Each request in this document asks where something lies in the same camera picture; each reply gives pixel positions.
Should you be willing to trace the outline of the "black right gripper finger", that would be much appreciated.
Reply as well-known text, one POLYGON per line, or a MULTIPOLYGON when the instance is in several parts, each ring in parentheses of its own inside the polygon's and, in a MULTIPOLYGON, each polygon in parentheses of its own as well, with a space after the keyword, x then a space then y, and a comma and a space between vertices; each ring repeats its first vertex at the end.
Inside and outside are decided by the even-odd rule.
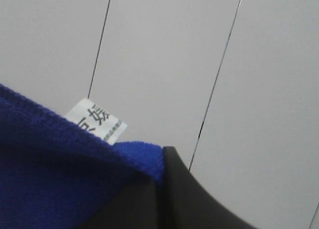
POLYGON ((159 193, 160 229, 254 229, 212 197, 190 173, 173 146, 163 148, 159 193))

